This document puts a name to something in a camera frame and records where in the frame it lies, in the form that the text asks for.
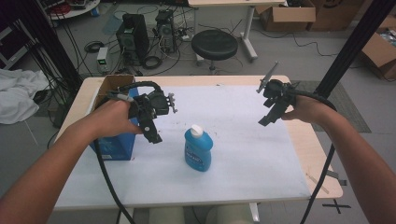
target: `black stool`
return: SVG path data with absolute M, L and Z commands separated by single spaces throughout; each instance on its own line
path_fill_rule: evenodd
M 233 57 L 238 51 L 235 37 L 221 30 L 205 30 L 192 38 L 192 49 L 199 56 L 210 60 L 210 72 L 215 74 L 214 61 L 222 61 Z

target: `blue detergent bottle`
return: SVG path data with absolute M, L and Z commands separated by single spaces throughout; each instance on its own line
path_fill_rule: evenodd
M 210 149 L 213 147 L 213 141 L 204 129 L 193 124 L 190 129 L 184 133 L 186 145 L 184 146 L 184 156 L 186 163 L 197 171 L 207 171 L 212 162 Z

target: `white cloth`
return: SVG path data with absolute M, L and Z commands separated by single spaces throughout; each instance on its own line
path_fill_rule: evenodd
M 0 123 L 13 124 L 31 117 L 38 110 L 35 93 L 48 86 L 42 71 L 0 69 Z

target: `cardboard box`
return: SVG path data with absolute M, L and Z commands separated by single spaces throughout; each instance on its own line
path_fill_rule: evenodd
M 315 7 L 309 0 L 304 7 L 256 7 L 265 31 L 296 32 L 306 30 L 309 22 L 315 21 Z
M 92 110 L 106 97 L 108 91 L 114 91 L 117 87 L 122 87 L 134 83 L 134 76 L 106 76 L 99 92 L 93 102 Z M 137 88 L 131 89 L 130 96 L 138 95 Z M 131 119 L 131 122 L 137 125 L 137 119 Z M 121 133 L 114 137 L 104 137 L 99 139 L 99 147 L 102 152 L 102 158 L 105 161 L 129 161 L 132 157 L 134 148 L 133 133 Z M 90 143 L 90 146 L 95 150 L 95 145 Z
M 387 16 L 377 32 L 396 27 L 396 17 Z M 396 79 L 396 47 L 392 46 L 379 34 L 374 34 L 361 51 L 363 60 L 380 78 Z
M 317 9 L 317 20 L 308 24 L 309 31 L 345 30 L 364 3 L 364 0 L 311 1 Z

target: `computer tower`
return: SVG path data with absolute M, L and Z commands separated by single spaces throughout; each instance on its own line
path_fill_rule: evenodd
M 177 50 L 173 13 L 172 9 L 159 10 L 155 18 L 159 45 L 164 53 L 175 53 Z
M 116 32 L 125 65 L 141 65 L 149 50 L 149 36 L 145 17 L 141 14 L 124 14 Z

